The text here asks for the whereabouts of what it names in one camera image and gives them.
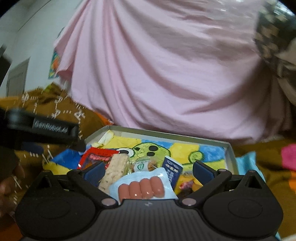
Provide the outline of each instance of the pink patch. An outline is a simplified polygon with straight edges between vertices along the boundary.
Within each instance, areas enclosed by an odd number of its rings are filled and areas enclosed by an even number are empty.
[[[296,144],[290,144],[281,149],[283,168],[296,171]]]

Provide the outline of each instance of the red snack package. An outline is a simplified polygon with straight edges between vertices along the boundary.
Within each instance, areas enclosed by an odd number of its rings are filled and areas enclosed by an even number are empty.
[[[119,153],[116,150],[110,149],[99,149],[91,147],[87,152],[81,157],[77,169],[84,170],[94,164],[96,161],[103,161],[105,163],[105,169],[109,166],[109,162],[114,154]]]

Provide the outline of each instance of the person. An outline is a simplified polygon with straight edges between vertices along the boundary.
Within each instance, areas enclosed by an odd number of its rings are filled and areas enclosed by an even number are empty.
[[[12,172],[19,179],[25,178],[25,171],[19,164]],[[0,181],[0,218],[14,210],[15,204],[9,199],[9,195],[15,190],[15,181],[13,177],[8,177]]]

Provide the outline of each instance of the blue gripper pad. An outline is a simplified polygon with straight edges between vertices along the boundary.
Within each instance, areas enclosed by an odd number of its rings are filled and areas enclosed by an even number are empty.
[[[200,161],[193,164],[193,175],[203,185],[215,177],[216,171]]]
[[[84,180],[95,187],[99,186],[99,182],[105,175],[105,172],[105,164],[102,161],[98,161],[82,171]]]

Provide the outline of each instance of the ridged black surface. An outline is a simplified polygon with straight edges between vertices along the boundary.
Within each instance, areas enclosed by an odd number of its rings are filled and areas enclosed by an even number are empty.
[[[195,210],[178,207],[174,200],[125,200],[104,210],[84,233],[67,241],[226,241],[210,229]],[[269,237],[264,241],[276,241]],[[24,238],[22,241],[33,241]]]

